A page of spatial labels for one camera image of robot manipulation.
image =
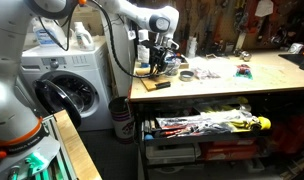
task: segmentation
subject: tool organizer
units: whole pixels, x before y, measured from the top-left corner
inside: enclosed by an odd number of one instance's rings
[[[205,37],[207,35],[207,19],[212,16],[212,37],[214,41],[223,40],[225,43],[236,44],[238,41],[239,33],[235,28],[235,17],[237,8],[243,3],[243,8],[249,12],[248,22],[246,22],[246,37],[243,42],[242,48],[244,50],[254,50],[254,49],[273,49],[279,48],[278,45],[270,43],[272,35],[275,35],[278,28],[281,25],[286,24],[290,12],[298,8],[299,2],[304,0],[272,0],[274,2],[275,11],[277,13],[270,15],[269,27],[265,27],[264,39],[261,42],[257,42],[260,28],[264,18],[258,18],[254,16],[257,3],[260,0],[151,0],[145,1],[141,0],[138,6],[144,6],[149,8],[162,8],[165,5],[170,5],[175,7],[179,13],[179,23],[177,26],[177,31],[175,33],[174,40],[180,42],[180,51],[185,53],[185,44],[182,44],[184,33],[186,31],[186,24],[189,22],[190,31],[189,36],[195,36],[198,38],[198,48],[204,43]],[[200,12],[200,7],[207,5],[209,7],[208,13],[204,11]]]

